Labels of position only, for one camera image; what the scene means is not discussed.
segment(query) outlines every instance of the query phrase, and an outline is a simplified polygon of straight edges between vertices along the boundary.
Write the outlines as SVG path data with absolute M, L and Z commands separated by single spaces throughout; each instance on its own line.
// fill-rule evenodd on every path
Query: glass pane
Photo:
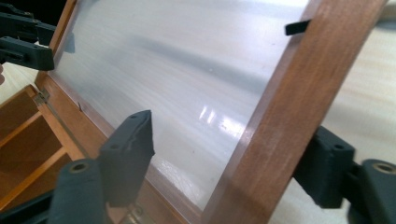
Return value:
M 113 127 L 150 109 L 152 164 L 203 209 L 306 4 L 79 1 L 51 75 Z

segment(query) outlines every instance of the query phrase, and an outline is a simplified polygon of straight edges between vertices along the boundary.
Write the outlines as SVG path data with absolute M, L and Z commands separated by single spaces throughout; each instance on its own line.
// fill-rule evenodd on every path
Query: wooden compartment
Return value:
M 38 111 L 34 95 L 35 89 L 28 87 L 0 105 L 0 141 Z
M 0 211 L 54 188 L 71 161 L 26 87 L 0 106 Z

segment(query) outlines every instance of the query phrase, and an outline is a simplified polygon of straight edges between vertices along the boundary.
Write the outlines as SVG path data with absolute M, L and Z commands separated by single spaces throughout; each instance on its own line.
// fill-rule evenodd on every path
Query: wooden frame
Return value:
M 76 2 L 66 3 L 50 44 L 55 51 Z M 311 1 L 303 20 L 312 22 L 290 41 L 205 210 L 146 181 L 139 202 L 147 212 L 160 223 L 267 222 L 385 3 Z M 49 91 L 58 117 L 95 157 L 106 136 L 45 73 L 36 85 Z M 152 170 L 148 175 L 157 176 Z

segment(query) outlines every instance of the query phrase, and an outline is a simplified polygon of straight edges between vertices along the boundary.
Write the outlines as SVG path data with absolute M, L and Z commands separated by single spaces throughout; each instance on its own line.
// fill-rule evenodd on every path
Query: metal hinge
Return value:
M 35 101 L 36 105 L 42 105 L 42 104 L 46 104 L 49 98 L 50 98 L 50 94 L 46 89 L 43 89 L 38 93 L 37 96 L 33 98 L 33 100 Z
M 126 215 L 121 224 L 155 224 L 155 222 L 145 213 L 143 208 L 137 204 L 134 210 Z

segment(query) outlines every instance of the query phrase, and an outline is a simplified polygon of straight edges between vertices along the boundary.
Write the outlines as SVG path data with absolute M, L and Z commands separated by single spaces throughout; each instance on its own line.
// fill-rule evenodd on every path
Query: black plastic piece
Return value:
M 27 43 L 9 36 L 0 38 L 0 61 L 42 71 L 54 69 L 52 50 Z
M 396 165 L 378 160 L 364 161 L 359 180 L 373 223 L 396 224 Z
M 355 149 L 319 127 L 294 172 L 294 178 L 322 208 L 339 208 L 339 189 L 344 174 L 352 168 Z
M 311 21 L 299 21 L 286 25 L 286 35 L 297 35 L 305 32 L 306 28 L 308 28 L 309 22 Z
M 0 12 L 4 12 L 7 14 L 16 15 L 16 16 L 27 17 L 30 19 L 34 18 L 33 13 L 24 12 L 22 10 L 15 8 L 14 6 L 12 6 L 11 4 L 8 4 L 8 3 L 0 3 Z
M 0 37 L 11 36 L 37 41 L 36 26 L 39 21 L 0 12 Z
M 363 193 L 361 192 L 360 172 L 361 167 L 354 163 L 352 169 L 344 175 L 340 192 L 352 204 L 349 209 L 350 223 L 361 223 L 363 220 L 367 223 L 372 223 Z
M 128 117 L 102 145 L 98 160 L 111 206 L 135 202 L 154 153 L 149 110 Z
M 55 26 L 25 17 L 18 14 L 0 12 L 0 37 L 10 36 L 23 41 L 35 43 L 37 40 L 41 45 L 49 45 L 55 32 Z
M 349 206 L 349 210 L 347 211 L 347 221 L 349 224 L 373 224 L 370 217 L 363 215 L 354 206 Z
M 40 45 L 48 46 L 55 33 L 56 26 L 40 22 L 36 27 L 37 36 Z
M 27 203 L 0 214 L 0 223 L 15 224 L 46 223 L 48 219 L 52 191 L 42 194 Z
M 73 161 L 59 173 L 49 210 L 49 224 L 108 222 L 97 161 Z

